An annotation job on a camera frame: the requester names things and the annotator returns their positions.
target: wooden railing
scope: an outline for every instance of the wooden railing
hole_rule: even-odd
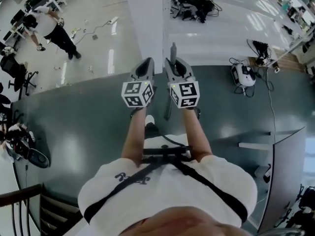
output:
[[[14,217],[14,204],[19,204],[19,225],[20,225],[20,233],[21,236],[24,236],[23,234],[23,226],[22,226],[22,201],[26,202],[26,227],[28,236],[31,236],[30,234],[30,217],[29,217],[29,210],[30,210],[30,198],[35,197],[39,195],[42,191],[42,185],[34,185],[29,188],[25,188],[19,191],[14,191],[10,193],[6,193],[3,195],[0,195],[0,207],[5,206],[11,206],[12,210],[12,225],[13,225],[13,232],[14,236],[16,236],[16,227],[15,227],[15,217]]]

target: white floor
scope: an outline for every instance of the white floor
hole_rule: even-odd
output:
[[[106,77],[112,74],[129,72],[141,61],[136,35],[126,0],[67,0],[68,6],[62,5],[64,13],[59,16],[65,20],[65,30],[71,35],[74,28],[81,28],[74,38],[76,44],[86,33],[95,27],[103,26],[115,16],[116,24],[97,28],[97,40],[93,34],[86,35],[78,44],[82,54],[80,60],[68,60],[67,54],[53,43],[48,44],[41,36],[38,40],[46,48],[37,52],[31,39],[21,40],[16,60],[28,62],[28,70],[38,71],[33,81],[37,88],[31,93],[43,92],[60,86],[67,86],[84,80]]]

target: hand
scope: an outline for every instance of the hand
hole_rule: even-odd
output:
[[[58,25],[63,28],[63,26],[64,26],[64,20],[63,20],[63,18],[59,18],[59,19],[58,19]]]
[[[45,51],[45,50],[46,50],[46,48],[43,47],[42,44],[39,44],[39,45],[37,46],[37,51],[43,52],[43,51]]]

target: black harness strap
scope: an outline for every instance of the black harness strap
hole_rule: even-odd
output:
[[[228,193],[225,193],[221,191],[219,188],[217,188],[214,184],[212,184],[210,181],[208,181],[206,178],[201,176],[195,169],[189,167],[186,164],[183,164],[179,159],[175,160],[169,160],[169,158],[164,158],[164,161],[152,163],[148,165],[146,168],[138,171],[136,174],[132,175],[131,177],[127,178],[120,184],[118,184],[115,189],[105,198],[101,199],[100,201],[94,203],[93,205],[89,206],[85,212],[84,212],[84,218],[88,223],[92,220],[92,218],[98,213],[98,211],[103,207],[103,205],[106,203],[106,201],[119,193],[120,191],[124,190],[129,185],[137,182],[138,180],[143,179],[145,176],[147,176],[149,173],[151,173],[153,170],[156,170],[162,165],[165,164],[172,164],[174,165],[178,170],[180,170],[184,175],[190,176],[193,179],[197,180],[200,183],[203,183],[204,185],[208,186],[210,189],[214,191],[242,220],[242,223],[245,223],[248,217],[247,210],[245,206],[236,198],[231,196]]]

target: floor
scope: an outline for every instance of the floor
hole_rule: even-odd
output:
[[[273,115],[266,85],[257,81],[254,98],[234,94],[230,67],[199,66],[193,68],[199,81],[200,122],[217,156],[241,166],[254,175],[259,165],[272,160],[270,152],[238,148],[239,142],[272,143],[268,132],[274,131]],[[315,91],[306,74],[282,71],[269,74],[275,85],[271,92],[276,113],[277,131],[297,130],[307,126],[308,136],[315,134]],[[21,187],[44,183],[60,198],[76,202],[82,185],[92,178],[102,164],[119,158],[129,124],[130,110],[121,99],[122,82],[127,74],[84,81],[33,95],[13,104],[24,112],[24,122],[37,137],[37,148],[51,158],[49,169],[16,163]],[[185,132],[180,111],[173,106],[167,122],[167,77],[158,74],[158,87],[148,114],[155,117],[163,134]],[[268,186],[256,180],[258,200],[265,197]],[[259,221],[264,202],[252,217]]]
[[[41,36],[37,38],[46,48],[45,52],[37,52],[29,37],[21,40],[16,60],[27,61],[30,72],[39,71],[33,80],[37,88],[31,88],[31,93],[126,73],[141,60],[126,0],[66,1],[68,6],[62,5],[64,13],[59,13],[59,16],[64,18],[64,28],[69,35],[75,28],[81,28],[73,41],[82,58],[69,61],[63,50],[53,43],[47,45],[46,40]],[[98,40],[92,39],[93,34],[88,34],[81,40],[84,34],[93,32],[95,27],[103,26],[116,16],[119,17],[116,24],[105,25],[95,30]]]

